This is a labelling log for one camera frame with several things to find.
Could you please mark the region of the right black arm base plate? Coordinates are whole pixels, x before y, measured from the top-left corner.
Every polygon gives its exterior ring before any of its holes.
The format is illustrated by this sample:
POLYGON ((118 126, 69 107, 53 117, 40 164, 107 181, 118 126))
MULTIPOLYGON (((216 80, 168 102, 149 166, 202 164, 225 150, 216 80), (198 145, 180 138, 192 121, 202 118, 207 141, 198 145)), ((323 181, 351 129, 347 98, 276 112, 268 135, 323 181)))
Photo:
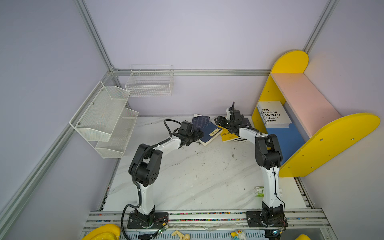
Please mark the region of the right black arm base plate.
POLYGON ((246 219, 250 228, 287 227, 288 222, 282 211, 248 211, 246 219))

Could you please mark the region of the white book black lettering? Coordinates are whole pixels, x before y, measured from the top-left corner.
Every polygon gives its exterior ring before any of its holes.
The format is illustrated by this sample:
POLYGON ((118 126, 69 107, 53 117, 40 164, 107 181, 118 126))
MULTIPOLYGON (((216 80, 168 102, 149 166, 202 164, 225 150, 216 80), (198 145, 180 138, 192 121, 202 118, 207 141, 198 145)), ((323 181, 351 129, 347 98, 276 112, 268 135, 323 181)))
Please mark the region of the white book black lettering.
POLYGON ((288 128, 292 124, 279 101, 258 102, 257 109, 266 128, 288 128))

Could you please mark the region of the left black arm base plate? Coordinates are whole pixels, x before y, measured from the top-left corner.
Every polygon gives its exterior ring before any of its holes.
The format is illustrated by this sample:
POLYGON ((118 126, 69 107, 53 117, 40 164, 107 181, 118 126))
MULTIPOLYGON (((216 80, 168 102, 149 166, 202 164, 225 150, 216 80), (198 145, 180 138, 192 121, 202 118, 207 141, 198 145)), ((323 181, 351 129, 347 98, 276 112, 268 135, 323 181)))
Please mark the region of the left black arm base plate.
POLYGON ((127 229, 159 229, 168 222, 169 213, 154 212, 143 215, 137 211, 130 213, 127 229))

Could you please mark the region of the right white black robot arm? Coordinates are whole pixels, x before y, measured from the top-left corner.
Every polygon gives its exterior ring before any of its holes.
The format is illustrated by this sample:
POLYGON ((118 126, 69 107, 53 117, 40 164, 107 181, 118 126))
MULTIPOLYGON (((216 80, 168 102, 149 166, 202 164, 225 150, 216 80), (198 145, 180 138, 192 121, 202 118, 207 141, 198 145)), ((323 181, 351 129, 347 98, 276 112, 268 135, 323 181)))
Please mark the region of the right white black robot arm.
POLYGON ((267 226, 283 217, 285 203, 279 196, 279 171, 283 154, 278 137, 267 135, 243 123, 245 117, 235 107, 227 109, 227 116, 214 119, 222 127, 238 137, 248 140, 255 147, 255 160, 261 167, 264 181, 264 197, 260 219, 267 226))

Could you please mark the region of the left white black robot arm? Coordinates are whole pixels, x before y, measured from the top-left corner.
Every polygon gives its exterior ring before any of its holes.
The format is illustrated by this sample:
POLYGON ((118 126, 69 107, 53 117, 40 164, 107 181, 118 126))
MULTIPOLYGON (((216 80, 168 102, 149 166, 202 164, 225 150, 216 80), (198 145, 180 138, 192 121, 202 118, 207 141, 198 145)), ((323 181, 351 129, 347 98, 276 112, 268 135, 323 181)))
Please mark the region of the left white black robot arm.
POLYGON ((163 121, 168 137, 152 146, 139 145, 129 168, 133 184, 138 189, 139 202, 136 206, 128 205, 144 216, 155 211, 151 185, 160 174, 162 158, 183 146, 190 146, 200 140, 204 133, 188 121, 178 122, 172 119, 163 121))

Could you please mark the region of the dark blue barcode book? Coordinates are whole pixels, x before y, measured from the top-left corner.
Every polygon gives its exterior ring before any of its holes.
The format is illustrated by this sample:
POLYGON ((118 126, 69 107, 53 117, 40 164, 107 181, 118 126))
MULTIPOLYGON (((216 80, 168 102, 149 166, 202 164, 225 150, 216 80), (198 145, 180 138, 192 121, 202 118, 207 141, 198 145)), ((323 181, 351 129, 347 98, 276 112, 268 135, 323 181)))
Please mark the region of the dark blue barcode book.
POLYGON ((195 129, 202 129, 210 122, 209 116, 194 114, 192 124, 195 129))

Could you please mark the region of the dark blue book yellow label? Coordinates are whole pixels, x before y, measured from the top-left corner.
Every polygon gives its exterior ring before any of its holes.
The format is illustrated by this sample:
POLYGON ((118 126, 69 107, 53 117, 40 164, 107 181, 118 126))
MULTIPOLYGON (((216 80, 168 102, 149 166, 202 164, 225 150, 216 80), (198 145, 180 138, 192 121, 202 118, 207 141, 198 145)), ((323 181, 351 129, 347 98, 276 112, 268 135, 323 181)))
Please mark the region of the dark blue book yellow label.
POLYGON ((207 146, 209 143, 211 143, 217 136, 219 136, 222 132, 223 128, 215 125, 212 122, 209 122, 207 125, 205 125, 202 128, 202 132, 204 133, 204 136, 199 139, 199 142, 207 146))

